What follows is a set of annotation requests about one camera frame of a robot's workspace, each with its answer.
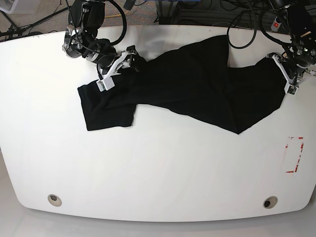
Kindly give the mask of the left table grommet hole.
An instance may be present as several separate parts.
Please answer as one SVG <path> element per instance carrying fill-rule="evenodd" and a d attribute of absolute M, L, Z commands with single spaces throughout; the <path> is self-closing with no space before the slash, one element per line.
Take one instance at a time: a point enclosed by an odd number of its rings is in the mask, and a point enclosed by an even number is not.
<path fill-rule="evenodd" d="M 56 195 L 50 194 L 48 195 L 47 199 L 49 203 L 53 206 L 60 207 L 62 205 L 61 199 Z"/>

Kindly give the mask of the black T-shirt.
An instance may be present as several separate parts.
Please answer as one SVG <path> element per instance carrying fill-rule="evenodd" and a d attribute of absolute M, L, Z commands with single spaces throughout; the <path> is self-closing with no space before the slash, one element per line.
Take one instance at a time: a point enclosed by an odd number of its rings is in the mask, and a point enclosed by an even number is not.
<path fill-rule="evenodd" d="M 215 36 L 143 61 L 138 72 L 125 69 L 114 87 L 96 82 L 78 88 L 89 131 L 129 127 L 138 104 L 168 109 L 240 134 L 277 110 L 286 80 L 273 59 L 252 66 L 228 66 L 225 35 Z"/>

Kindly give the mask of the right table grommet hole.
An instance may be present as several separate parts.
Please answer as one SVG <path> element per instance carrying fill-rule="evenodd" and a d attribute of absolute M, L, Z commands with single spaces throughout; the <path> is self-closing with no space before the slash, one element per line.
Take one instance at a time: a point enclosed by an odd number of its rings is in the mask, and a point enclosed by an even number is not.
<path fill-rule="evenodd" d="M 277 204 L 278 199 L 275 196 L 272 197 L 268 197 L 264 202 L 263 202 L 263 207 L 266 209 L 271 209 L 273 207 L 275 207 L 275 205 Z"/>

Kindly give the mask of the red tape rectangle marking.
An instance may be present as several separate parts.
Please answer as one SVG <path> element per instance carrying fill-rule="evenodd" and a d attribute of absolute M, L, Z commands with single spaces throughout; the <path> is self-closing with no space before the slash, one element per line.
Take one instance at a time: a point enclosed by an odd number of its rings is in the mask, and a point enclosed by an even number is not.
<path fill-rule="evenodd" d="M 304 137 L 288 137 L 283 157 L 283 170 L 285 173 L 297 172 L 303 146 Z"/>

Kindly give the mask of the white power strip red switch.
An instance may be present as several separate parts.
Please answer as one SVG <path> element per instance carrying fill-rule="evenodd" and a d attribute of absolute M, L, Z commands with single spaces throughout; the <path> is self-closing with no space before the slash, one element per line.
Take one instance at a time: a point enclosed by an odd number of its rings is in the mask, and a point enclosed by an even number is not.
<path fill-rule="evenodd" d="M 273 32 L 277 32 L 279 30 L 279 28 L 281 27 L 282 23 L 281 23 L 281 20 L 276 17 L 271 25 L 271 30 Z"/>

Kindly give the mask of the table grommet hole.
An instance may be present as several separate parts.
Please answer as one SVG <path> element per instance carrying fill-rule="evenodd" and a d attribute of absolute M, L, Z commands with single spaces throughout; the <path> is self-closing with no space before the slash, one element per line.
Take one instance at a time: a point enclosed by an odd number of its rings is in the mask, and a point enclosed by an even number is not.
<path fill-rule="evenodd" d="M 49 203 L 53 206 L 60 207 L 62 205 L 61 199 L 56 195 L 50 194 L 48 195 L 47 199 Z"/>
<path fill-rule="evenodd" d="M 278 199 L 275 196 L 272 197 L 268 197 L 264 202 L 263 202 L 263 207 L 266 209 L 271 209 L 273 207 L 275 207 L 275 205 L 277 204 Z"/>

